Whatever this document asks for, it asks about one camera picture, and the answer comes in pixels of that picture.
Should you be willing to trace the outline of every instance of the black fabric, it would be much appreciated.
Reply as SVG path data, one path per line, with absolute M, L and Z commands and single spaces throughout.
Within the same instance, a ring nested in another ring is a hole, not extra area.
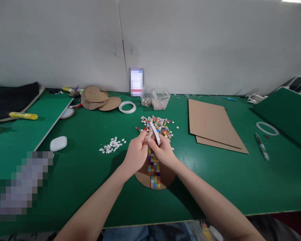
M 0 93 L 0 119 L 9 117 L 12 111 L 24 110 L 38 94 L 38 82 L 2 91 Z

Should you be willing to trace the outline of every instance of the pile of white mosaic tiles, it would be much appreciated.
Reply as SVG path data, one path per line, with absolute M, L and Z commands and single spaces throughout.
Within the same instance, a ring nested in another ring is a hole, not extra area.
M 103 153 L 109 154 L 111 152 L 115 152 L 120 146 L 123 145 L 123 143 L 126 144 L 125 139 L 122 139 L 121 141 L 118 141 L 117 137 L 111 138 L 109 145 L 105 145 L 104 148 L 100 148 L 99 151 L 102 151 Z

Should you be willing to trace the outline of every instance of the person's right hand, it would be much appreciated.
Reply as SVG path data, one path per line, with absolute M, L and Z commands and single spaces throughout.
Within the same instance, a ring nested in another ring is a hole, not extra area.
M 170 169 L 172 169 L 178 162 L 179 160 L 177 157 L 174 155 L 171 144 L 170 144 L 170 139 L 159 135 L 160 140 L 161 140 L 161 146 L 158 147 L 156 144 L 155 140 L 152 138 L 149 138 L 149 136 L 145 137 L 145 140 L 147 141 L 147 144 L 150 146 L 150 148 L 153 150 L 155 153 L 156 158 L 160 162 L 162 162 L 164 165 L 168 166 Z

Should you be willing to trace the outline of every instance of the jeans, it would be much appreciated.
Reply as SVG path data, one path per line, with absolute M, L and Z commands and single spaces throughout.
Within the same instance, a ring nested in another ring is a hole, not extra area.
M 187 222 L 105 230 L 103 241 L 196 241 Z

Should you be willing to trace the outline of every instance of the clear plastic container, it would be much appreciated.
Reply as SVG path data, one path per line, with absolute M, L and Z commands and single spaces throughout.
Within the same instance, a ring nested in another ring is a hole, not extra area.
M 154 110 L 166 109 L 171 94 L 166 88 L 155 88 L 152 94 L 152 106 Z
M 144 107 L 148 107 L 152 102 L 153 88 L 150 86 L 144 86 L 144 94 L 140 97 L 140 104 Z

